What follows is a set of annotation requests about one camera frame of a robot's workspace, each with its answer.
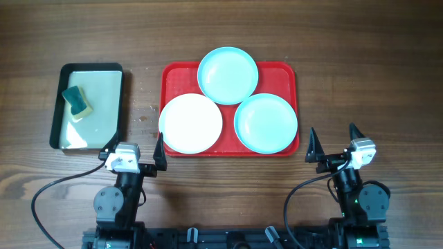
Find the light blue plate top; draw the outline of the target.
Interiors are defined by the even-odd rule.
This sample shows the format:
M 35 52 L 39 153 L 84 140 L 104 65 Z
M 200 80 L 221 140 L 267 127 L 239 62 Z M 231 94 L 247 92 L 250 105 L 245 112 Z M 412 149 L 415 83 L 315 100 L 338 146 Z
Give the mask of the light blue plate top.
M 201 92 L 222 105 L 243 102 L 255 91 L 258 80 L 255 60 L 244 50 L 232 46 L 210 51 L 197 69 Z

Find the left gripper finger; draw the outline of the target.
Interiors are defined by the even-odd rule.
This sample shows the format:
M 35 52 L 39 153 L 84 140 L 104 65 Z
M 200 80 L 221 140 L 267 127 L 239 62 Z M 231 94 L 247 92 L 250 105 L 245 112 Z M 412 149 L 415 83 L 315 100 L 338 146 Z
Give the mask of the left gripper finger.
M 99 159 L 106 160 L 111 153 L 115 152 L 116 146 L 120 142 L 120 132 L 117 130 L 110 141 L 100 150 Z
M 153 153 L 154 164 L 157 170 L 166 171 L 168 167 L 164 143 L 163 143 L 163 133 L 160 133 L 158 140 L 156 142 L 155 150 Z

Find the light blue plate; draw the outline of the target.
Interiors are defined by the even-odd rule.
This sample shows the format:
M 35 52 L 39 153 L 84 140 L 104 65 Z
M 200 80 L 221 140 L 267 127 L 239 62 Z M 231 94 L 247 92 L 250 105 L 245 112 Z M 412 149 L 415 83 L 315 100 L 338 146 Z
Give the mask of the light blue plate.
M 222 105 L 243 102 L 255 91 L 258 80 L 255 60 L 244 50 L 232 46 L 210 51 L 197 69 L 201 92 Z
M 294 108 L 283 98 L 259 93 L 237 108 L 233 125 L 239 141 L 259 154 L 275 154 L 296 138 L 298 119 Z

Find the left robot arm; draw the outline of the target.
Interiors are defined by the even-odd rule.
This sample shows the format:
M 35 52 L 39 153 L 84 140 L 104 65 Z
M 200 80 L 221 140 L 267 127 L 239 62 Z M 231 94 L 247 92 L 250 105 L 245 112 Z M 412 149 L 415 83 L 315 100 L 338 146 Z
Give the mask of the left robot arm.
M 141 151 L 136 143 L 108 142 L 99 153 L 105 168 L 117 175 L 111 187 L 101 189 L 93 200 L 96 211 L 96 231 L 85 234 L 83 248 L 155 248 L 152 236 L 143 222 L 136 221 L 140 197 L 145 198 L 143 180 L 157 177 L 167 169 L 163 134 L 160 133 L 153 153 L 153 164 L 141 163 Z

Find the white round plate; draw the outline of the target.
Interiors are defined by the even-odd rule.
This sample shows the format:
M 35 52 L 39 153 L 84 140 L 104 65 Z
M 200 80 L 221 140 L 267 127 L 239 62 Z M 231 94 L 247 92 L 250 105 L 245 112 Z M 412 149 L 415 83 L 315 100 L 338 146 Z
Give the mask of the white round plate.
M 212 147 L 221 135 L 223 118 L 219 107 L 196 93 L 170 100 L 159 117 L 164 143 L 182 154 L 198 154 Z

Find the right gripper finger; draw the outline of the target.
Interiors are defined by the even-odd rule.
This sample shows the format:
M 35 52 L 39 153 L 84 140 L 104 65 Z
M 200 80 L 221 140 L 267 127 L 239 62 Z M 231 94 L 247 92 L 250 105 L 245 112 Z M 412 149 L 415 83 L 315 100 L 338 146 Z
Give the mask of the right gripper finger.
M 315 129 L 312 127 L 310 129 L 309 144 L 307 147 L 307 153 L 305 155 L 305 162 L 317 163 L 323 159 L 324 155 L 325 153 L 323 151 L 321 143 L 318 139 Z
M 358 127 L 353 122 L 351 122 L 349 125 L 349 131 L 350 131 L 350 140 L 365 138 L 365 135 L 360 132 Z

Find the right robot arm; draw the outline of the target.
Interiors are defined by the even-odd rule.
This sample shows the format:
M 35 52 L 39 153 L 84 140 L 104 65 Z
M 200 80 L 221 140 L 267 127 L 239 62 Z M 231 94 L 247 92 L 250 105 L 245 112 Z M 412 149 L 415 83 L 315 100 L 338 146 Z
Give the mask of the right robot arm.
M 310 131 L 305 156 L 316 163 L 316 172 L 331 173 L 330 192 L 336 192 L 342 217 L 331 218 L 321 228 L 307 230 L 308 248 L 389 248 L 386 213 L 390 190 L 378 181 L 364 182 L 359 170 L 369 165 L 376 154 L 374 142 L 364 136 L 355 124 L 349 125 L 350 145 L 340 154 L 325 154 L 314 129 Z

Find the green yellow sponge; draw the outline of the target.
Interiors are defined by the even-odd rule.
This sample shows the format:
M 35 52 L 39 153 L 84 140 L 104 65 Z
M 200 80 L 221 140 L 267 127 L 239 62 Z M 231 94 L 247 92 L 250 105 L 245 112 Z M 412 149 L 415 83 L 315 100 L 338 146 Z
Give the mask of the green yellow sponge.
M 62 97 L 70 106 L 70 112 L 74 120 L 80 120 L 93 112 L 84 92 L 79 86 L 72 86 L 62 92 Z

